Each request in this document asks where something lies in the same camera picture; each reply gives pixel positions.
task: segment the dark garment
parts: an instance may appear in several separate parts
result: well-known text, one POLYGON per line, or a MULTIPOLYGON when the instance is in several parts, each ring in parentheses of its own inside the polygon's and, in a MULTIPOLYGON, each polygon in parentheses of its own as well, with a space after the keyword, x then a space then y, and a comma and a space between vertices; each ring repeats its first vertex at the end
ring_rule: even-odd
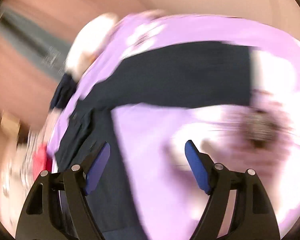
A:
POLYGON ((53 98, 50 103, 50 110, 53 108, 65 109, 70 98, 77 90, 77 83, 73 80, 72 76, 65 73, 62 76, 60 83, 54 92, 53 98))
POLYGON ((121 62, 82 104, 97 110, 126 104, 197 108, 250 103, 249 47, 191 42, 147 51, 121 62))
POLYGON ((248 106, 250 86, 249 48, 244 46, 194 42, 129 57, 107 80, 96 84, 84 100, 77 102, 55 154, 59 171, 81 163, 90 151, 107 141, 111 147, 109 161, 97 189, 87 197, 92 215, 101 232, 120 234, 124 229, 139 228, 141 233, 130 238, 146 239, 110 110, 137 103, 189 108, 248 106))

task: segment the flower center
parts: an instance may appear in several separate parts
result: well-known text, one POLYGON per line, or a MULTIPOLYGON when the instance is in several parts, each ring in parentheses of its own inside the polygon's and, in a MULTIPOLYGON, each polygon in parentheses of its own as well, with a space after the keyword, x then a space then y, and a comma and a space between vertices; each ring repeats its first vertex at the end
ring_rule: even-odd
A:
POLYGON ((265 148, 277 139, 278 126, 272 116, 261 110, 254 110, 245 117, 243 132, 255 148, 265 148))

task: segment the flower print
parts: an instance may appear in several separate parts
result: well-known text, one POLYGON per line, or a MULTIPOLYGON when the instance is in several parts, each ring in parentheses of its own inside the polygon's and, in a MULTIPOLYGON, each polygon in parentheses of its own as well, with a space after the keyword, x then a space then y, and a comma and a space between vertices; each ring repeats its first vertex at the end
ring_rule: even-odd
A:
POLYGON ((127 38, 128 48, 123 52, 121 58, 130 57, 151 48, 155 43, 155 36, 164 29, 164 25, 154 21, 149 24, 141 24, 135 32, 127 38))
POLYGON ((189 170, 184 145, 193 138, 214 162, 233 171, 255 169, 280 223, 300 203, 300 91, 289 61, 264 51, 251 58, 251 106, 190 109, 198 122, 173 135, 170 151, 177 165, 189 170))

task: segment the blue rubber tip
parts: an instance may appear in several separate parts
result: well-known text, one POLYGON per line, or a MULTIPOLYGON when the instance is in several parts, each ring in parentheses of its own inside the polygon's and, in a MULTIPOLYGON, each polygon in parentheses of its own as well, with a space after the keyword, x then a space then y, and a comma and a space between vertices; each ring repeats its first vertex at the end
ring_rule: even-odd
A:
POLYGON ((185 153, 193 175, 200 189, 209 194, 211 187, 209 185, 209 175, 206 168, 203 166, 198 154, 201 154, 194 146, 192 141, 187 141, 185 145, 185 153))
POLYGON ((89 195, 96 189, 100 177, 110 157, 110 145, 105 143, 100 153, 94 160, 88 174, 86 174, 86 187, 84 189, 86 195, 89 195))

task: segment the white flower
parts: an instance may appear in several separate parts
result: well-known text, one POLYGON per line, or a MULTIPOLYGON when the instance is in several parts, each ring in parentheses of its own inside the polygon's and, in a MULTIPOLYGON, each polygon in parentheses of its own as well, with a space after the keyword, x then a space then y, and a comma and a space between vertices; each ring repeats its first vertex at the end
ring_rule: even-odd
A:
POLYGON ((289 61, 264 51, 253 52, 252 59, 253 105, 271 114, 279 126, 271 150, 254 149, 239 131, 249 107, 209 106, 189 110, 198 122, 174 134, 170 151, 180 168, 190 170, 184 145, 192 139, 201 152, 230 170, 254 168, 280 223, 300 204, 300 91, 295 90, 297 74, 289 61))
POLYGON ((130 57, 150 49, 155 43, 155 36, 164 29, 159 22, 141 24, 135 32, 127 38, 128 48, 123 52, 121 58, 130 57))

